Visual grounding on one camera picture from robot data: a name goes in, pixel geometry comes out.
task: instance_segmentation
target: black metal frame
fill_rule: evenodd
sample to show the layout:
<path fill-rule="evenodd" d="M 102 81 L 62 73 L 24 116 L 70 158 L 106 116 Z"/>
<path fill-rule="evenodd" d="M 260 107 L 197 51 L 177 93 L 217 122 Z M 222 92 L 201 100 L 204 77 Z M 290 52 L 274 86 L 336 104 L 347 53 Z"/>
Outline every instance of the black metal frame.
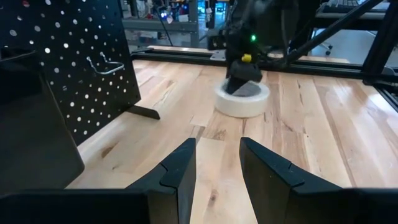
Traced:
<path fill-rule="evenodd" d="M 398 101 L 390 93 L 384 91 L 377 82 L 398 83 L 398 77 L 393 75 L 383 75 L 382 70 L 394 49 L 398 40 L 398 1 L 391 1 L 384 20 L 377 32 L 368 57 L 363 65 L 350 63 L 317 62 L 309 60 L 298 60 L 308 51 L 321 44 L 327 38 L 336 34 L 339 30 L 349 26 L 353 21 L 371 10 L 382 0 L 367 0 L 362 5 L 353 9 L 351 12 L 318 34 L 311 41 L 293 51 L 288 60 L 291 62 L 288 67 L 280 68 L 259 64 L 261 70 L 272 72 L 299 73 L 306 75 L 321 75 L 326 77 L 354 78 L 364 80 L 366 85 L 373 85 L 378 91 L 383 92 L 382 96 L 398 111 Z M 199 65 L 212 65 L 226 67 L 226 62 L 210 60 L 212 53 L 202 52 L 181 52 L 176 50 L 138 50 L 131 53 L 132 60 L 153 60 L 161 62 L 192 63 Z"/>

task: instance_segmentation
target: roll of tape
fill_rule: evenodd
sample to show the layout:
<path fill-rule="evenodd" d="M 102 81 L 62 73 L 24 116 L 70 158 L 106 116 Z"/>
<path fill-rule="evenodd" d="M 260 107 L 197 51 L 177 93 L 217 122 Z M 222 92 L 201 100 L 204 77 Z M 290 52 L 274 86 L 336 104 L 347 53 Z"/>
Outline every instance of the roll of tape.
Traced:
<path fill-rule="evenodd" d="M 269 89 L 262 83 L 247 82 L 233 95 L 225 92 L 227 80 L 218 85 L 216 109 L 235 118 L 251 118 L 265 111 Z"/>

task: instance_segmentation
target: yellow component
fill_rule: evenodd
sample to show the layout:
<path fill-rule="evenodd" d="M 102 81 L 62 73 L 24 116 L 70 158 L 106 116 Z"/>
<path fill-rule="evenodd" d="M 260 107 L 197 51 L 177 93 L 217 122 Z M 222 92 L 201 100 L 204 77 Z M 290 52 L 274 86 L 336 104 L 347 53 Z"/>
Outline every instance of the yellow component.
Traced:
<path fill-rule="evenodd" d="M 244 54 L 242 56 L 242 62 L 250 63 L 251 62 L 251 55 L 249 54 Z"/>

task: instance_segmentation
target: black foot bracket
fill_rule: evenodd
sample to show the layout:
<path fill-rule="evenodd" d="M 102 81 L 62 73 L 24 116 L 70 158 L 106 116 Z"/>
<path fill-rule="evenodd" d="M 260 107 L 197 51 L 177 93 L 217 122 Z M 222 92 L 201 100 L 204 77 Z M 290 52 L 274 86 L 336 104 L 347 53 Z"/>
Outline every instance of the black foot bracket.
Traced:
<path fill-rule="evenodd" d="M 0 223 L 189 224 L 197 173 L 195 151 L 195 139 L 187 139 L 126 189 L 0 195 Z"/>
<path fill-rule="evenodd" d="M 396 222 L 396 189 L 342 189 L 249 138 L 239 153 L 258 223 Z"/>
<path fill-rule="evenodd" d="M 143 108 L 143 107 L 137 106 L 137 105 L 130 107 L 126 111 L 133 113 L 133 114 L 145 116 L 147 118 L 160 119 L 159 113 L 156 110 L 149 109 L 149 108 Z"/>

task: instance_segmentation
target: wooden tabletop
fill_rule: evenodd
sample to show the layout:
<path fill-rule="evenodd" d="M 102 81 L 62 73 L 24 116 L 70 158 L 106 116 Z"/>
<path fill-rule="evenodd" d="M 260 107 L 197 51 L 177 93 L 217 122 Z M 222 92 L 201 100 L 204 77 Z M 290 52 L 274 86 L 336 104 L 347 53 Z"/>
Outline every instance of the wooden tabletop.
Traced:
<path fill-rule="evenodd" d="M 191 223 L 256 223 L 239 161 L 242 136 L 342 187 L 398 187 L 398 114 L 360 80 L 263 72 L 266 112 L 238 119 L 214 109 L 225 68 L 133 64 L 138 105 L 162 119 L 123 113 L 113 120 L 78 147 L 86 169 L 70 188 L 124 188 L 195 137 Z"/>

